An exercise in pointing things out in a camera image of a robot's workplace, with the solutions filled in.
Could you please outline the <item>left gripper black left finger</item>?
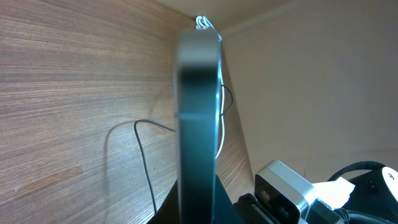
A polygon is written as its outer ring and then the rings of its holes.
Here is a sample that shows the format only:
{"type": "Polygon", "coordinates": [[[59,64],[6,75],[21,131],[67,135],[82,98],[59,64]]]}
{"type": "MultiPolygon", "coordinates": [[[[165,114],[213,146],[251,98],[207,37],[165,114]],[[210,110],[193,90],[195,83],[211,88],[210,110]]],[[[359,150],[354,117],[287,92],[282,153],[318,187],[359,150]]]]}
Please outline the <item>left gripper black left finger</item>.
{"type": "Polygon", "coordinates": [[[147,224],[179,224],[178,182],[175,181],[162,206],[147,224]]]}

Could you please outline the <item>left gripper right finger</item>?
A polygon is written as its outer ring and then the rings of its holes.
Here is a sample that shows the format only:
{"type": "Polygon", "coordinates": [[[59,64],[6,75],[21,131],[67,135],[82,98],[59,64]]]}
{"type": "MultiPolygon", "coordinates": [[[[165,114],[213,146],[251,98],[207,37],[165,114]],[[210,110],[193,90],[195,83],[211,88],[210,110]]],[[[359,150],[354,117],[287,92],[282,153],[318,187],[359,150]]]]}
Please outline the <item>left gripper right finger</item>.
{"type": "Polygon", "coordinates": [[[215,176],[214,224],[243,224],[219,177],[215,176]]]}

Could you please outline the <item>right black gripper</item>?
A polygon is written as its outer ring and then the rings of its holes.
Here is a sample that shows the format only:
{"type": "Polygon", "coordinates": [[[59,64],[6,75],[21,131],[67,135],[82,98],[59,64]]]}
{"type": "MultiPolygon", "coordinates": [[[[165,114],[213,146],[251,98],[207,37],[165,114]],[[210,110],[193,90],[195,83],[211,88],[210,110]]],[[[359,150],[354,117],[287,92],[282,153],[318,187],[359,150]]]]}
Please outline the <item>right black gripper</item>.
{"type": "Polygon", "coordinates": [[[252,194],[240,196],[233,207],[245,224],[279,224],[252,194]]]}

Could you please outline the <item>blue Galaxy smartphone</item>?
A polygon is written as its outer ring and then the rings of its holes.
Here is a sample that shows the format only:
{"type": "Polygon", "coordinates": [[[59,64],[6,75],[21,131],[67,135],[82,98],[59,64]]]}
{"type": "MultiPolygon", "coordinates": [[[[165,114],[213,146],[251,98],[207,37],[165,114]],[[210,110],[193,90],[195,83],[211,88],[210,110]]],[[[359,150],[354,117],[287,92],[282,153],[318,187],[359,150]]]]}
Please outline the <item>blue Galaxy smartphone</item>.
{"type": "Polygon", "coordinates": [[[186,30],[174,74],[181,223],[212,223],[220,121],[221,43],[213,29],[186,30]]]}

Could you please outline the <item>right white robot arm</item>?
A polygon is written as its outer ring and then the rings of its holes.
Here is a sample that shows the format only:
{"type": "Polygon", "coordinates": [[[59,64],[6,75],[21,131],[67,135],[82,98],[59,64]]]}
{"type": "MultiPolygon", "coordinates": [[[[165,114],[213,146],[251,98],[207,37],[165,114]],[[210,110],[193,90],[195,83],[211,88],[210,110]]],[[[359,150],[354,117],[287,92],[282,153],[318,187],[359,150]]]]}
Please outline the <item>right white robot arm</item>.
{"type": "Polygon", "coordinates": [[[244,223],[397,223],[397,172],[362,161],[312,184],[272,161],[255,175],[254,193],[234,209],[244,223]]]}

